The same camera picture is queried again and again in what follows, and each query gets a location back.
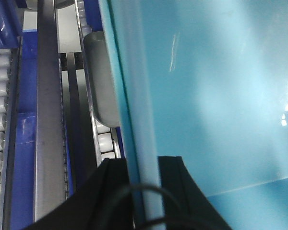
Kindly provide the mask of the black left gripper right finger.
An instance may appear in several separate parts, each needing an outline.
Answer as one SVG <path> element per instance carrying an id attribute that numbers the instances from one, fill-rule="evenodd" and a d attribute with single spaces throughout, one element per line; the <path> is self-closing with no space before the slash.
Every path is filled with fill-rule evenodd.
<path id="1" fill-rule="evenodd" d="M 168 230 L 229 230 L 192 179 L 182 157 L 158 158 L 161 186 L 175 200 L 163 197 Z"/>

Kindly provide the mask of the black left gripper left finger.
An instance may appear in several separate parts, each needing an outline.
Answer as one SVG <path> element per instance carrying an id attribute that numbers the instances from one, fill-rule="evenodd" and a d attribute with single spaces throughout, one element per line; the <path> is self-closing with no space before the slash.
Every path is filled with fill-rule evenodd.
<path id="1" fill-rule="evenodd" d="M 101 211 L 116 191 L 129 185 L 125 159 L 105 159 L 85 184 L 59 207 L 27 227 L 28 230 L 132 230 L 132 198 L 123 198 L 106 216 Z"/>

